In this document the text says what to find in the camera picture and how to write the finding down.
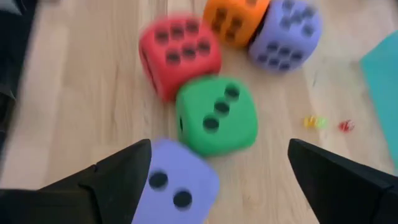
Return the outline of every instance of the red toy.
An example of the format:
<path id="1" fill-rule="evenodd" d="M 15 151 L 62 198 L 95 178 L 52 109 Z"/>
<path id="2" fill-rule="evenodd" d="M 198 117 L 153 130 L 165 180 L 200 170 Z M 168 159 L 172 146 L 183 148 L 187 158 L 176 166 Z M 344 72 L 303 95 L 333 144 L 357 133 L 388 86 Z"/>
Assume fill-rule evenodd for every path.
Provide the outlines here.
<path id="1" fill-rule="evenodd" d="M 201 19 L 168 17 L 149 26 L 139 41 L 144 71 L 164 101 L 172 101 L 186 82 L 221 69 L 216 37 Z"/>
<path id="2" fill-rule="evenodd" d="M 354 127 L 355 125 L 351 120 L 343 121 L 338 125 L 338 128 L 340 128 L 340 130 L 342 130 L 345 133 L 352 131 Z"/>

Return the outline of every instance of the wooden floor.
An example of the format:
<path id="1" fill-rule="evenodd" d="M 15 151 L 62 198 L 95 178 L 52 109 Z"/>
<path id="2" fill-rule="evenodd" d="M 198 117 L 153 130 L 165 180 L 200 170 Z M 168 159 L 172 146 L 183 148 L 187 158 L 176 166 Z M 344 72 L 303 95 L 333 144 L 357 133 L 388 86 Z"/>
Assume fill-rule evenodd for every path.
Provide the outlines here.
<path id="1" fill-rule="evenodd" d="M 287 159 L 301 138 L 393 172 L 358 60 L 398 28 L 393 0 L 313 0 L 323 16 L 318 48 L 303 69 L 275 76 L 245 51 L 223 47 L 222 75 L 251 89 L 259 135 L 247 151 L 209 159 L 221 179 L 207 223 L 317 223 Z M 142 139 L 176 138 L 175 109 L 155 96 L 138 57 L 139 34 L 159 15 L 205 0 L 61 0 L 43 3 L 7 143 L 2 187 L 36 189 Z M 321 131 L 302 119 L 329 120 Z M 336 127 L 352 119 L 356 128 Z"/>

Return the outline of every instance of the small toy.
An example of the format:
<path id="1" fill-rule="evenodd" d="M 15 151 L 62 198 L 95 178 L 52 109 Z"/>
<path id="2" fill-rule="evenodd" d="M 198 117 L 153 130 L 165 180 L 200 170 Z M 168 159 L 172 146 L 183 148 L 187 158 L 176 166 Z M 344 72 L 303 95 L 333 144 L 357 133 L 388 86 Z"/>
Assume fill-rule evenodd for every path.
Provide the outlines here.
<path id="1" fill-rule="evenodd" d="M 304 119 L 304 126 L 306 128 L 324 128 L 327 125 L 325 118 L 309 116 Z"/>
<path id="2" fill-rule="evenodd" d="M 342 132 L 348 133 L 350 131 L 352 131 L 354 129 L 355 125 L 352 122 L 352 120 L 346 120 L 346 121 L 342 121 L 339 125 L 338 128 L 340 128 L 340 130 Z"/>
<path id="3" fill-rule="evenodd" d="M 253 98 L 241 82 L 206 77 L 183 86 L 176 100 L 178 138 L 201 156 L 251 146 L 257 137 Z"/>
<path id="4" fill-rule="evenodd" d="M 152 144 L 148 179 L 132 224 L 201 224 L 214 204 L 217 173 L 188 148 L 170 140 Z"/>
<path id="5" fill-rule="evenodd" d="M 249 55 L 264 69 L 287 72 L 309 58 L 321 32 L 320 15 L 312 6 L 302 1 L 271 1 Z"/>
<path id="6" fill-rule="evenodd" d="M 203 19 L 219 39 L 245 47 L 256 32 L 269 0 L 208 0 Z"/>
<path id="7" fill-rule="evenodd" d="M 221 69 L 221 52 L 210 27 L 193 16 L 159 19 L 139 41 L 144 71 L 164 101 L 187 81 Z"/>

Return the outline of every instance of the teal mat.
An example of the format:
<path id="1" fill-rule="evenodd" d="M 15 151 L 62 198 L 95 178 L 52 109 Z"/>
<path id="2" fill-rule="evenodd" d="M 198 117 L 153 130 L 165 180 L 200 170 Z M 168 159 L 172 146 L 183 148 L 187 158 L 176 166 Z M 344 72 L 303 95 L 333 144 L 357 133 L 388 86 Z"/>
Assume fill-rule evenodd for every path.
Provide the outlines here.
<path id="1" fill-rule="evenodd" d="M 363 57 L 361 66 L 398 170 L 398 31 Z"/>

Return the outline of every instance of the lavender foam die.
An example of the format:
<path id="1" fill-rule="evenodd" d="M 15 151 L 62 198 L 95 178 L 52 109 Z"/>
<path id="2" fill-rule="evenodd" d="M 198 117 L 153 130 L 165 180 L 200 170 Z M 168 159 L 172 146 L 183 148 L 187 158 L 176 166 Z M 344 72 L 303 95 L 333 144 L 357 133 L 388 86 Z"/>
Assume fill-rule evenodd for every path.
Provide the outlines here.
<path id="1" fill-rule="evenodd" d="M 216 172 L 187 147 L 157 141 L 132 224 L 202 224 L 219 188 Z"/>
<path id="2" fill-rule="evenodd" d="M 249 55 L 266 70 L 287 72 L 309 58 L 321 33 L 321 17 L 314 7 L 302 1 L 271 1 Z"/>

